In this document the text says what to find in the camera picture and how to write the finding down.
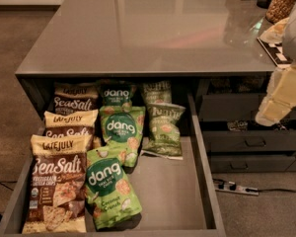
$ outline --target chip bag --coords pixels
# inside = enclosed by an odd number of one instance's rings
[[[99,108],[99,93],[95,83],[55,83],[54,107],[58,115]]]
[[[97,229],[113,227],[142,208],[116,151],[100,147],[87,153],[86,199]]]
[[[91,135],[49,138],[33,135],[36,163],[23,234],[86,232],[87,148]]]
[[[176,126],[185,112],[185,107],[173,104],[150,104],[149,142],[142,152],[169,159],[182,160],[180,131]]]
[[[141,85],[141,96],[145,105],[155,103],[171,103],[171,82],[161,81],[156,83],[143,83]]]
[[[137,90],[137,86],[125,81],[100,80],[97,82],[104,106],[122,107],[129,112],[132,107],[131,98]]]
[[[95,122],[98,116],[98,110],[76,112],[71,115],[56,115],[50,112],[44,112],[45,117],[45,135],[52,138],[75,135],[92,135],[93,144],[100,139],[95,134]]]
[[[134,167],[143,137],[145,107],[132,107],[126,113],[122,107],[101,107],[101,128],[104,141],[110,148],[126,152],[124,166]]]

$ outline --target glass jar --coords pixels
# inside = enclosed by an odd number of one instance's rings
[[[287,18],[294,7],[296,0],[272,0],[265,17],[272,23]]]

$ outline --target brown chip bag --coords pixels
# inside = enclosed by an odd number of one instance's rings
[[[76,112],[68,116],[45,112],[45,135],[51,138],[73,135],[94,136],[98,112],[98,110]],[[94,143],[98,141],[98,137],[95,137],[94,140]]]
[[[100,138],[95,136],[93,138],[93,146],[92,146],[92,148],[95,149],[95,148],[98,148],[98,147],[102,147],[102,142],[101,142]]]
[[[86,152],[91,135],[49,138],[33,135],[30,209],[23,234],[86,232]]]
[[[54,106],[58,115],[99,108],[99,93],[95,83],[55,83]]]

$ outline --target gray countertop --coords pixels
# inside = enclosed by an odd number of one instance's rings
[[[255,0],[65,0],[19,77],[201,76],[275,66]]]

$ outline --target open drawer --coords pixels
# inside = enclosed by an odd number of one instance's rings
[[[129,179],[139,196],[140,215],[108,231],[96,232],[86,212],[87,233],[28,236],[225,236],[206,151],[191,95],[188,95],[189,136],[182,137],[183,161],[142,155]],[[33,158],[24,165],[0,224],[0,237],[23,236]]]

